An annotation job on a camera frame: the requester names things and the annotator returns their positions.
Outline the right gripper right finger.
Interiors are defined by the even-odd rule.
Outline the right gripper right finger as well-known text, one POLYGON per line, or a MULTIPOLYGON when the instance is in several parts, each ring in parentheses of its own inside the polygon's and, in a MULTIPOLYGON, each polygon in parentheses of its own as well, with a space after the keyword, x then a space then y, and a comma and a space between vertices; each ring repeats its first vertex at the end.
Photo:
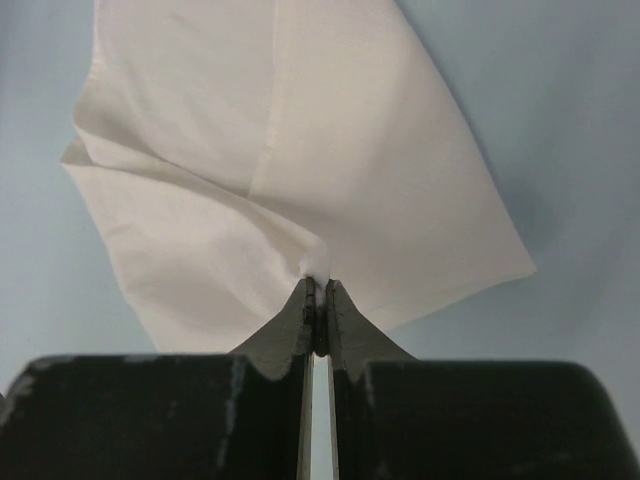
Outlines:
POLYGON ((326 290, 338 479, 635 479, 614 406, 581 365, 425 361, 326 290))

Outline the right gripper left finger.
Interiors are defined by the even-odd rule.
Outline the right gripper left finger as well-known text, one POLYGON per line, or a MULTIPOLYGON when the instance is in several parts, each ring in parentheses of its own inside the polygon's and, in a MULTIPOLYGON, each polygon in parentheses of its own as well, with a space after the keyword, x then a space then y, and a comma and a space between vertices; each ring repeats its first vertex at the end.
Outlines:
POLYGON ((57 355, 1 412, 5 479, 306 479, 316 287, 226 354, 57 355))

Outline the white cloth napkin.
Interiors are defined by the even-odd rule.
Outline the white cloth napkin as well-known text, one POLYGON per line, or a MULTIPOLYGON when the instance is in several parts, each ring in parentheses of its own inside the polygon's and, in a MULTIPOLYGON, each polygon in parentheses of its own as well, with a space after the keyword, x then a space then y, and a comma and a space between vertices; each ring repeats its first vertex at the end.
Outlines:
POLYGON ((221 352, 299 280, 381 329, 535 265, 393 1, 98 1, 62 162, 157 349, 221 352))

